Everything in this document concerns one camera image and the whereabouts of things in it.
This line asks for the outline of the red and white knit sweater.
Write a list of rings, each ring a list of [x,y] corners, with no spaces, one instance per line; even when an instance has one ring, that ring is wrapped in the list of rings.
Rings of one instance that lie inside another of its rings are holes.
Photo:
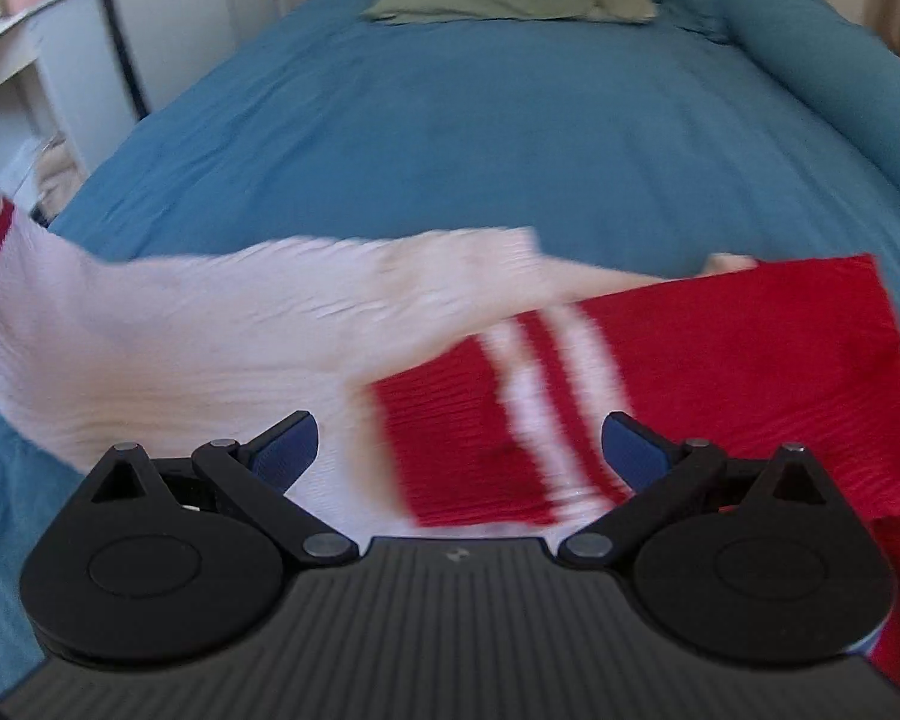
[[[600,454],[613,411],[741,457],[801,442],[896,573],[875,660],[900,684],[900,330],[870,255],[662,280],[475,229],[109,263],[0,193],[0,415],[32,444],[87,473],[294,410],[323,441],[301,501],[359,543],[559,538],[637,491]]]

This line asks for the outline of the rolled blue duvet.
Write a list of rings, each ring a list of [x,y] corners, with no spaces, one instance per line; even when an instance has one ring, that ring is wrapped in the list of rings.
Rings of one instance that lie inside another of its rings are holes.
[[[900,57],[826,0],[652,0],[676,26],[740,46],[900,192]]]

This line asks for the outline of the white shelf desk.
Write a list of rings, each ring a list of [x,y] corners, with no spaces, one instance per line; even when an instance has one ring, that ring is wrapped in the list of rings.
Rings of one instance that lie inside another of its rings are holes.
[[[139,122],[107,0],[45,0],[0,21],[0,188],[38,203],[38,155],[63,140],[92,174]]]

